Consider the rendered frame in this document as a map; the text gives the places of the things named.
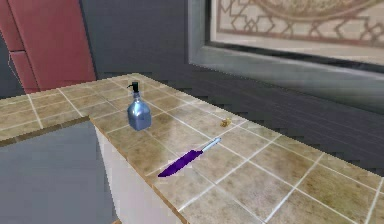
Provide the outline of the red cupboard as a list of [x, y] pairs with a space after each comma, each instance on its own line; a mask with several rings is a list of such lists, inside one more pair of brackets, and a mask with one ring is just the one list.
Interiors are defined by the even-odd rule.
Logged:
[[96, 79], [79, 0], [0, 0], [0, 34], [27, 93]]

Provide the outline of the grey framed patterned picture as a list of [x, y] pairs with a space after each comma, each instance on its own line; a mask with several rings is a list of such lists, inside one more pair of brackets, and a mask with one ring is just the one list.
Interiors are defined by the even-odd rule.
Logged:
[[384, 79], [384, 0], [187, 0], [189, 60], [258, 79]]

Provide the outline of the tiled kitchen counter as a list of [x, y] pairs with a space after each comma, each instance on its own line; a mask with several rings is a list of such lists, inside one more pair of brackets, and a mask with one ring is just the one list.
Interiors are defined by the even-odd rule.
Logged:
[[[132, 82], [151, 110], [141, 131], [128, 122]], [[141, 74], [1, 99], [0, 142], [84, 116], [100, 134], [121, 224], [384, 224], [384, 177]]]

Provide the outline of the blue soap dispenser bottle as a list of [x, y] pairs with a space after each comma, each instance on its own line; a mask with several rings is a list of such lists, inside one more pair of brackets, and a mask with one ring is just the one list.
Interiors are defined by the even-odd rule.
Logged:
[[129, 125], [136, 131], [149, 128], [152, 124], [151, 110], [141, 99], [139, 83], [132, 82], [129, 87], [133, 90], [133, 101], [127, 108]]

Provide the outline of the purple-bladed knife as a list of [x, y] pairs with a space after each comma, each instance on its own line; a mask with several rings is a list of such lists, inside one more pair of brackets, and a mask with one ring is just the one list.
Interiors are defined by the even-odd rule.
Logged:
[[202, 155], [205, 151], [209, 150], [216, 144], [218, 144], [221, 141], [221, 138], [215, 138], [213, 141], [208, 143], [206, 146], [204, 146], [201, 150], [190, 150], [180, 158], [178, 158], [175, 162], [173, 162], [171, 165], [169, 165], [166, 169], [164, 169], [161, 173], [158, 174], [159, 177], [168, 177], [175, 173], [177, 173], [179, 170], [183, 169], [186, 165], [191, 163], [193, 160], [198, 158], [200, 155]]

